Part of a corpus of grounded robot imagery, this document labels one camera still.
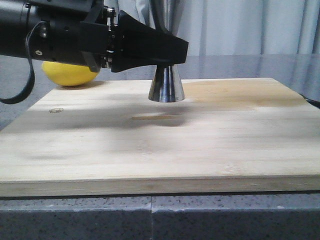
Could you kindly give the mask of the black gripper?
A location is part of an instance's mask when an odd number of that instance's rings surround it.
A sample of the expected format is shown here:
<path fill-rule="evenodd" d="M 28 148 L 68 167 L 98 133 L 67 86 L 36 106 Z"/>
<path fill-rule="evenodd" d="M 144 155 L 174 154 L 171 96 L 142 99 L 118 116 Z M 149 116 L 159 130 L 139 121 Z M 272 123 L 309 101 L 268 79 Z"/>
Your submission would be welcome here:
<path fill-rule="evenodd" d="M 24 10 L 24 50 L 30 59 L 87 66 L 95 73 L 109 68 L 111 59 L 113 73 L 186 61 L 187 41 L 123 10 L 114 34 L 116 10 L 102 0 L 26 0 Z"/>

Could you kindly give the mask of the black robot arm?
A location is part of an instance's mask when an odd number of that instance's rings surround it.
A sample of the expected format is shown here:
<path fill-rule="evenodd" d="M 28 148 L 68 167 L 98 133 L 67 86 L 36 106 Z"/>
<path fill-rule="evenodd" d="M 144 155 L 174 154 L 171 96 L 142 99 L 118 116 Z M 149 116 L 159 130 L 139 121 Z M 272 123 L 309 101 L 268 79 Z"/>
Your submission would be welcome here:
<path fill-rule="evenodd" d="M 87 66 L 92 72 L 182 64 L 187 41 L 116 13 L 101 0 L 3 0 L 0 53 L 41 61 Z"/>

